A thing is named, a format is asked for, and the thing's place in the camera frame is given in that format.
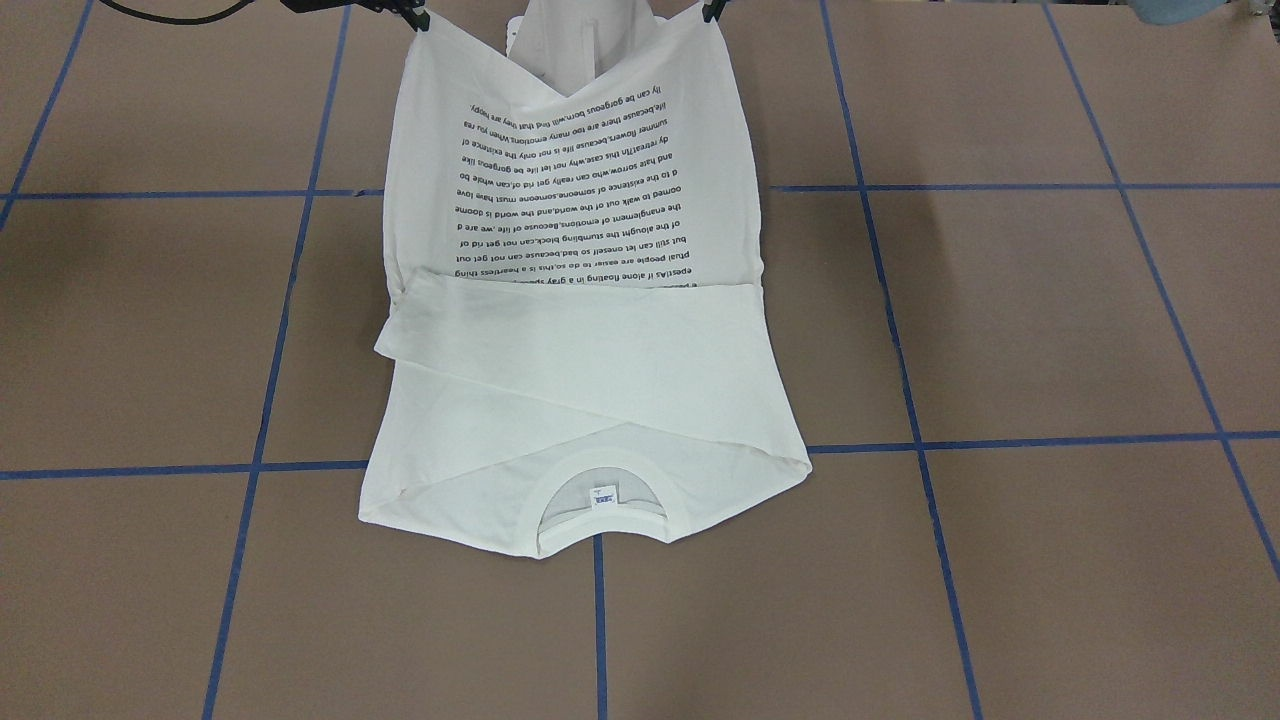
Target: black cable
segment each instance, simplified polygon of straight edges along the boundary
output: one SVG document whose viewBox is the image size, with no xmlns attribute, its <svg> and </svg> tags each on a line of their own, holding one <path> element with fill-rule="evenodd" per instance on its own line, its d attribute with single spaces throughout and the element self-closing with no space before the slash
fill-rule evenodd
<svg viewBox="0 0 1280 720">
<path fill-rule="evenodd" d="M 142 10 L 134 10 L 133 8 L 125 8 L 115 0 L 97 0 L 99 3 L 106 5 L 108 8 L 138 18 L 141 20 L 150 20 L 152 23 L 164 23 L 170 26 L 202 26 L 209 23 L 215 23 L 223 18 L 234 15 L 236 13 L 244 9 L 246 5 L 253 0 L 237 0 L 234 5 L 227 8 L 225 10 L 214 13 L 212 15 L 205 15 L 204 18 L 166 18 L 164 15 L 152 15 L 151 13 L 143 13 Z"/>
</svg>

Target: brown surface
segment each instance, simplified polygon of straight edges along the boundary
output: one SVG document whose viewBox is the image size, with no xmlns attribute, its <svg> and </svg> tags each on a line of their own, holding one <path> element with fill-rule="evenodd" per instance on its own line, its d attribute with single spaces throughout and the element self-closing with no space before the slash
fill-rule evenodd
<svg viewBox="0 0 1280 720">
<path fill-rule="evenodd" d="M 1115 192 L 872 208 L 925 439 L 1213 429 Z"/>
<path fill-rule="evenodd" d="M 4 717 L 198 717 L 244 475 L 0 483 Z"/>
<path fill-rule="evenodd" d="M 929 464 L 987 717 L 1275 715 L 1280 593 L 1217 443 Z"/>
<path fill-rule="evenodd" d="M 1280 427 L 1280 188 L 1133 201 L 1222 423 Z"/>
<path fill-rule="evenodd" d="M 818 456 L 710 532 L 605 547 L 611 717 L 968 716 L 914 454 Z"/>
<path fill-rule="evenodd" d="M 433 3 L 493 46 L 520 5 Z M 868 182 L 1110 182 L 1041 8 L 829 5 Z M 4 188 L 84 5 L 35 8 L 0 8 Z M 855 182 L 820 9 L 726 10 L 765 186 Z M 1265 20 L 1053 13 L 1123 178 L 1280 182 Z M 0 717 L 202 715 L 340 18 L 262 1 L 183 29 L 92 9 L 23 192 L 300 196 L 13 205 Z M 383 184 L 402 26 L 352 12 L 321 188 Z M 1130 191 L 1224 423 L 1271 436 L 1277 192 Z M 371 348 L 380 205 L 314 200 L 266 461 L 367 457 L 389 368 Z M 870 205 L 927 442 L 1212 430 L 1119 193 Z M 771 333 L 806 441 L 909 443 L 859 195 L 767 191 L 763 209 Z M 1231 445 L 1280 537 L 1280 439 Z M 1217 442 L 928 461 L 986 717 L 1280 716 L 1280 585 Z M 204 462 L 232 466 L 146 468 Z M 603 638 L 589 543 L 511 560 L 358 523 L 356 469 L 264 471 L 214 717 L 596 717 L 598 639 L 614 720 L 972 717 L 916 462 L 819 455 L 808 483 L 673 546 L 609 536 Z M 113 466 L 152 474 L 92 470 Z"/>
<path fill-rule="evenodd" d="M 367 525 L 360 479 L 262 478 L 218 716 L 589 717 L 590 544 L 538 562 Z"/>
</svg>

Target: blue cloth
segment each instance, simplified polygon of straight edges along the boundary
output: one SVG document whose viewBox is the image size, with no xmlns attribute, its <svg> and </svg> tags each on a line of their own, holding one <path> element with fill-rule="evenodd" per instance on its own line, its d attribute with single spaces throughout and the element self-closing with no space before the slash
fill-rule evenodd
<svg viewBox="0 0 1280 720">
<path fill-rule="evenodd" d="M 1171 26 L 1193 20 L 1225 5 L 1226 0 L 1129 0 L 1138 19 L 1153 26 Z"/>
</svg>

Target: white t-shirt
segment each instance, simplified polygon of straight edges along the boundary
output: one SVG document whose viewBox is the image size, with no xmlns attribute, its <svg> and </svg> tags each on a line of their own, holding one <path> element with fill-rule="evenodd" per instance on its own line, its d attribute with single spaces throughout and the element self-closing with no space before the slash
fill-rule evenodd
<svg viewBox="0 0 1280 720">
<path fill-rule="evenodd" d="M 764 325 L 746 123 L 700 6 L 570 96 L 439 14 L 415 38 L 362 520 L 545 557 L 609 530 L 671 542 L 810 471 Z"/>
</svg>

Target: shirt tag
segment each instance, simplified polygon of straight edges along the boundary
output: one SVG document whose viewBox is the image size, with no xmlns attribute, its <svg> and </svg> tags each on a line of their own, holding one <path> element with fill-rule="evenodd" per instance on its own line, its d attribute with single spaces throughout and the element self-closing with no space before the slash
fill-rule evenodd
<svg viewBox="0 0 1280 720">
<path fill-rule="evenodd" d="M 618 506 L 618 486 L 591 488 L 591 510 L 596 507 Z"/>
</svg>

